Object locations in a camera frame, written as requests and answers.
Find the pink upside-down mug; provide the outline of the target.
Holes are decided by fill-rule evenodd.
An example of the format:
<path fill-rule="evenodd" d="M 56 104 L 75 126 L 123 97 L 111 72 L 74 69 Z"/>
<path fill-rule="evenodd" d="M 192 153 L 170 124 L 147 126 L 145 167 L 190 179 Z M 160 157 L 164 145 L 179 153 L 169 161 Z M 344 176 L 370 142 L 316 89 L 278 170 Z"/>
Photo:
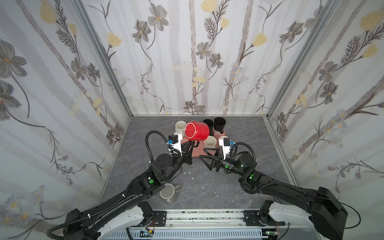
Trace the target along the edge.
<path fill-rule="evenodd" d="M 208 136 L 206 140 L 204 140 L 205 148 L 215 148 L 217 144 L 217 139 L 214 136 Z"/>

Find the red upside-down mug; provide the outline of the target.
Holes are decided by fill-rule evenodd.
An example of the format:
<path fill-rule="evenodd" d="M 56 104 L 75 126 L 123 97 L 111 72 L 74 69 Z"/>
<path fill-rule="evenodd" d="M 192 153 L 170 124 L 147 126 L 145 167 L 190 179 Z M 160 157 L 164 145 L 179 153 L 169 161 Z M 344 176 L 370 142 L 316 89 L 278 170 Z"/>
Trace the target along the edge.
<path fill-rule="evenodd" d="M 191 121 L 184 127 L 185 140 L 200 142 L 205 145 L 205 140 L 210 136 L 210 129 L 206 123 Z"/>

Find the cream ribbed mug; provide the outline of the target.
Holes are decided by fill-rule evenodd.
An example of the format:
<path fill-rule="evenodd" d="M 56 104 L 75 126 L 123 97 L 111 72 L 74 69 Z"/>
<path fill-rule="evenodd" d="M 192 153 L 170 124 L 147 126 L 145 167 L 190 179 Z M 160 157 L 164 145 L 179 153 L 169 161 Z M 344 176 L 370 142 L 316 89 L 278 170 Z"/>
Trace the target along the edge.
<path fill-rule="evenodd" d="M 185 121 L 178 121 L 176 122 L 175 124 L 175 133 L 177 134 L 181 134 L 182 136 L 185 135 L 185 126 L 186 126 L 186 122 Z"/>

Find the grey mug white base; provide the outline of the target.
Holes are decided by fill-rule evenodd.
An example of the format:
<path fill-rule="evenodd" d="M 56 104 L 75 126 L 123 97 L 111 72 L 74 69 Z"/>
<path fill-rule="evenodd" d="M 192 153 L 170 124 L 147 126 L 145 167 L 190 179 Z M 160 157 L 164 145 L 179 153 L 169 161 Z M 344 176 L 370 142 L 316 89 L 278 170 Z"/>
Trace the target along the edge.
<path fill-rule="evenodd" d="M 225 129 L 225 125 L 226 125 L 226 120 L 222 117 L 216 117 L 214 119 L 214 131 L 220 133 L 220 134 L 223 134 L 224 133 L 224 129 Z"/>

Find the black mug white rim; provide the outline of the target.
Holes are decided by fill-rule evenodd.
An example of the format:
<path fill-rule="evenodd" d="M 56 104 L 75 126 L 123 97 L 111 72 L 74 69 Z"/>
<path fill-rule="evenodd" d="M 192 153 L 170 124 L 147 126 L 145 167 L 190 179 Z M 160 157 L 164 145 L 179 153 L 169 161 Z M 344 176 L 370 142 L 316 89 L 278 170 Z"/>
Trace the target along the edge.
<path fill-rule="evenodd" d="M 203 123 L 205 123 L 209 127 L 209 130 L 210 130 L 209 135 L 214 136 L 214 121 L 211 119 L 204 119 Z"/>

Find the large grey upside-down mug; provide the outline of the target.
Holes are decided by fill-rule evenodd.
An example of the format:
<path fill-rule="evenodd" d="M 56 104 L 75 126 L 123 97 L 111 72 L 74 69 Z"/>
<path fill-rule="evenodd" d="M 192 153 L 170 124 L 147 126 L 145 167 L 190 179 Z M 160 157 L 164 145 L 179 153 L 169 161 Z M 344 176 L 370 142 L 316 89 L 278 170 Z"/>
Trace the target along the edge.
<path fill-rule="evenodd" d="M 167 203 L 167 204 L 173 204 L 177 200 L 177 194 L 178 191 L 182 188 L 180 185 L 172 185 L 172 184 L 165 184 L 165 187 L 160 191 L 161 198 Z"/>

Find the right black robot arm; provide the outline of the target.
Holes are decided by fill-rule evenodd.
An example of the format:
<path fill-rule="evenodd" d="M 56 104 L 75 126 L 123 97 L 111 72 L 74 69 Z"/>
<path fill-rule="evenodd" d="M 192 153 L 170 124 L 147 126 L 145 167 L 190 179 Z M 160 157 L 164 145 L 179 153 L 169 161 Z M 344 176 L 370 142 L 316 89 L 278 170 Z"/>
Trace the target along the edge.
<path fill-rule="evenodd" d="M 306 189 L 278 181 L 256 170 L 257 160 L 253 150 L 238 152 L 230 149 L 221 154 L 215 149 L 205 149 L 200 160 L 212 171 L 224 170 L 238 175 L 241 188 L 248 194 L 264 194 L 286 201 L 310 214 L 315 229 L 330 240 L 344 236 L 348 211 L 327 188 Z"/>

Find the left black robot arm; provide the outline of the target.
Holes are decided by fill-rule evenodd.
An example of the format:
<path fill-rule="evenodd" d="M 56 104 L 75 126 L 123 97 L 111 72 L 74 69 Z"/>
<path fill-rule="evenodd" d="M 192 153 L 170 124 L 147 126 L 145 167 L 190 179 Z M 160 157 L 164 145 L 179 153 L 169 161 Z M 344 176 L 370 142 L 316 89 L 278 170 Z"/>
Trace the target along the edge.
<path fill-rule="evenodd" d="M 199 145 L 199 142 L 188 141 L 181 144 L 180 151 L 175 150 L 175 156 L 159 155 L 146 171 L 131 180 L 124 191 L 94 208 L 71 211 L 65 223 L 47 231 L 47 237 L 53 240 L 100 240 L 102 227 L 108 222 L 159 193 L 177 177 L 183 164 L 191 165 L 193 150 Z"/>

